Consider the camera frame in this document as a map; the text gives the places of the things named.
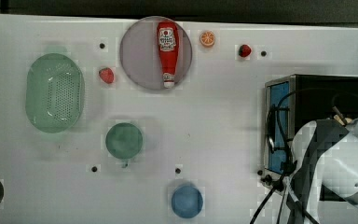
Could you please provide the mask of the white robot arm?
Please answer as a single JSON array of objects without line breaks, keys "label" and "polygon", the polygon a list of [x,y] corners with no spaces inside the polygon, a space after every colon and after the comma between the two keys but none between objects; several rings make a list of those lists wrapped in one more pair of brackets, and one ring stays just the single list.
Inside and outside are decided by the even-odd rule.
[{"label": "white robot arm", "polygon": [[322,224],[318,203],[327,188],[358,209],[358,119],[343,126],[318,119],[296,133],[297,166],[286,182],[287,224]]}]

